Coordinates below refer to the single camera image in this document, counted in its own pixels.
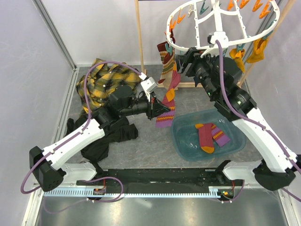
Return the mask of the maroon purple striped sock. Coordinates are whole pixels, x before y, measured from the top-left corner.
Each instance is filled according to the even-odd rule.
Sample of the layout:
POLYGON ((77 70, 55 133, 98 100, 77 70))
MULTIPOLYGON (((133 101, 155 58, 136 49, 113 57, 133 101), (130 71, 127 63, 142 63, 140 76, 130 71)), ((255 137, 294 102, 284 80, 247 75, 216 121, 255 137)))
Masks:
POLYGON ((177 91, 178 84, 180 83, 181 75, 173 70, 171 83, 168 87, 167 93, 165 94, 162 103, 169 108, 169 111, 162 113, 156 119, 155 126, 157 128, 166 128, 172 125, 175 115, 175 92, 177 91))
POLYGON ((195 128, 198 130, 199 145, 205 153, 212 154, 214 152, 214 142, 219 147, 230 142, 230 138, 213 123, 198 123, 195 124, 195 128))

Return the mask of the white oval clip hanger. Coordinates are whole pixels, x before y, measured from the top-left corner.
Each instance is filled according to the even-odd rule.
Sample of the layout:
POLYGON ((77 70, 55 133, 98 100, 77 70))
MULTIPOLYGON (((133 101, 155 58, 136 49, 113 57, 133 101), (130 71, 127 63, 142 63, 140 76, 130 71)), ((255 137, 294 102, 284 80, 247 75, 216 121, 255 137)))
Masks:
POLYGON ((257 39, 266 37, 269 35, 278 24, 280 20, 280 9, 278 7, 278 4, 274 0, 267 1, 267 4, 265 5, 264 9, 262 10, 260 14, 260 18, 264 18, 266 15, 270 13, 270 8, 273 9, 273 12, 275 13, 275 19, 273 20, 270 27, 263 30, 261 33, 249 36, 246 32, 246 26, 243 22, 243 17, 240 13, 240 10, 248 3, 247 0, 242 0, 241 4, 238 4, 237 0, 231 0, 228 4, 228 7, 226 10, 221 9, 220 2, 218 0, 212 0, 211 1, 211 11, 205 15, 202 18, 198 18, 198 8, 197 3, 199 3, 198 0, 191 0, 188 1, 178 8, 176 8, 169 16, 167 22, 166 22, 166 40, 169 43, 172 48, 180 51, 180 52, 187 52, 189 49, 184 46, 177 45, 171 38, 171 31, 174 29, 176 24, 181 23, 184 16, 181 15, 181 10, 185 7, 189 7, 188 14, 194 14, 194 29, 195 29, 195 39, 196 39, 196 46, 195 48, 197 50, 204 50, 205 52, 202 55, 210 54, 212 56, 218 55, 217 53, 217 45, 215 44, 216 40, 221 41, 222 49, 225 50, 229 46, 244 46, 244 44, 253 42, 257 39), (222 15, 227 16, 235 16, 237 17, 239 21, 238 29, 242 32, 242 38, 238 40, 229 40, 226 32, 223 30, 222 25, 222 15), (201 39, 200 39, 200 28, 201 24, 204 23, 209 18, 214 18, 214 27, 215 30, 208 35, 208 45, 201 46, 201 39))

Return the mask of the mustard yellow sock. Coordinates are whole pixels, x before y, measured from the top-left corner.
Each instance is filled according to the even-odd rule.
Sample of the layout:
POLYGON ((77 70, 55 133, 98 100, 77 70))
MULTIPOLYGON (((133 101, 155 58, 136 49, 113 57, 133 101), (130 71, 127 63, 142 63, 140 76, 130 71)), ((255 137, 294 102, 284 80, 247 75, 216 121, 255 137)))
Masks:
POLYGON ((245 72, 245 66, 243 63, 243 57, 245 55, 245 50, 237 50, 236 48, 232 49, 229 53, 230 57, 235 61, 238 68, 242 71, 242 73, 245 72))
POLYGON ((269 39, 257 39, 253 42, 253 51, 246 60, 247 63, 256 63, 264 59, 264 50, 268 44, 269 39))

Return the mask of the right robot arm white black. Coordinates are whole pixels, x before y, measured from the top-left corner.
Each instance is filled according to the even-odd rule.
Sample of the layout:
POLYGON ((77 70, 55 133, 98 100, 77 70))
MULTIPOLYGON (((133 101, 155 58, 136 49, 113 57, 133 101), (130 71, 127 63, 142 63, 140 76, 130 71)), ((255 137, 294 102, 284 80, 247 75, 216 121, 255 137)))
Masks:
POLYGON ((232 180, 259 184, 270 191, 289 186, 301 167, 301 156, 292 152, 274 134, 252 97, 237 85, 242 71, 229 57, 201 56, 190 48, 184 55, 174 55, 178 73, 201 84, 217 111, 240 129, 259 151, 262 160, 224 161, 215 174, 216 182, 227 185, 232 180))

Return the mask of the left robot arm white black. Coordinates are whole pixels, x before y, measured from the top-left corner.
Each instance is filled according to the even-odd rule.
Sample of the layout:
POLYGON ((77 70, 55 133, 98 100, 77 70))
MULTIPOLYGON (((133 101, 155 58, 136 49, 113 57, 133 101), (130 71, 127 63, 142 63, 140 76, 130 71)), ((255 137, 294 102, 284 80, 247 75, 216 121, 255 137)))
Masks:
POLYGON ((92 114, 74 131, 43 149, 29 151, 30 172, 44 192, 57 188, 69 178, 63 165, 76 153, 125 125, 127 116, 146 114, 148 119, 169 113, 171 108, 157 99, 155 93, 143 91, 136 97, 128 85, 119 85, 109 95, 104 106, 92 114))

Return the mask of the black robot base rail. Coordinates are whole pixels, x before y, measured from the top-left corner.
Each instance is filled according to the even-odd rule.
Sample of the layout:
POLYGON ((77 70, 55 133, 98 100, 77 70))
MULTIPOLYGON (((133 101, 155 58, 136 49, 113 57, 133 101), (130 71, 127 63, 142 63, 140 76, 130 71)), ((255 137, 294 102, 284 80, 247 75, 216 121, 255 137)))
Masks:
POLYGON ((231 182, 216 168, 153 168, 153 169, 108 169, 95 178, 115 177, 129 193, 206 193, 210 186, 236 188, 242 180, 231 182))

